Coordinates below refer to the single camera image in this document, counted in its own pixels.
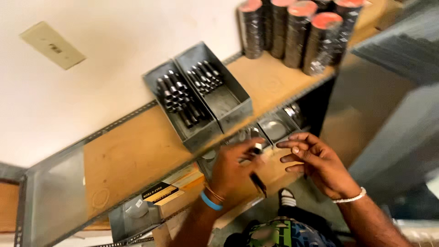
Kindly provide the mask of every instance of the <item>white wall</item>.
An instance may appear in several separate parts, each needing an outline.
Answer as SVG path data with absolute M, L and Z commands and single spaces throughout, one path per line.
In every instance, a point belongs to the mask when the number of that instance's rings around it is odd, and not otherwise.
M 0 1 L 0 161 L 30 167 L 151 101 L 141 74 L 201 40 L 238 52 L 241 1 Z M 40 21 L 87 59 L 65 71 L 18 37 Z

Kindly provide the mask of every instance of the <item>cylindrical stack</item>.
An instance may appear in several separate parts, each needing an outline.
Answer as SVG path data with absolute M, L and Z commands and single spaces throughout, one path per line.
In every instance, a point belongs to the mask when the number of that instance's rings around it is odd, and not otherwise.
M 247 0 L 238 7 L 245 57 L 259 58 L 263 51 L 262 1 Z
M 293 2 L 295 0 L 271 0 L 273 13 L 273 47 L 271 48 L 271 55 L 277 59 L 284 57 L 288 6 Z
M 317 9 L 318 13 L 325 12 L 325 11 L 331 11 L 331 9 L 332 9 L 332 5 L 333 5 L 332 0 L 313 0 L 313 1 L 319 7 Z
M 343 24 L 335 41 L 331 64 L 336 65 L 341 62 L 362 6 L 363 0 L 335 1 L 334 12 L 343 18 Z
M 288 8 L 288 31 L 284 63 L 289 68 L 300 68 L 305 42 L 311 29 L 311 18 L 317 4 L 311 0 L 293 3 Z
M 312 19 L 303 61 L 303 72 L 306 75 L 321 74 L 331 62 L 334 40 L 342 23 L 343 18 L 331 12 L 317 14 Z
M 270 51 L 273 46 L 273 13 L 271 10 L 271 0 L 262 0 L 262 21 L 264 22 L 262 33 L 264 39 L 263 49 Z

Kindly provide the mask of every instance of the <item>floor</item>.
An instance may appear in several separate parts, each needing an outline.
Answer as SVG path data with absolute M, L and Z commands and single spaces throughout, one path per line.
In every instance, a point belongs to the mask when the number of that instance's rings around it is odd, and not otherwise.
M 338 207 L 326 196 L 321 194 L 310 179 L 305 180 L 303 177 L 299 178 L 287 188 L 294 193 L 299 208 L 324 217 L 330 222 L 331 228 L 335 231 L 349 232 L 349 228 L 343 220 L 343 216 Z M 226 227 L 214 229 L 210 246 L 222 247 L 230 234 L 242 232 L 251 220 L 256 219 L 260 222 L 272 220 L 277 216 L 278 207 L 277 194 L 268 196 L 265 200 L 242 213 Z

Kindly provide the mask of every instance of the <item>black and white sneaker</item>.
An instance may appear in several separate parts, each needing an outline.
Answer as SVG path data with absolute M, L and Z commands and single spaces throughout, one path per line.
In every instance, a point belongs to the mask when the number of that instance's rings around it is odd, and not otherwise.
M 282 188 L 278 192 L 279 194 L 279 207 L 295 207 L 296 199 L 293 192 L 287 188 Z

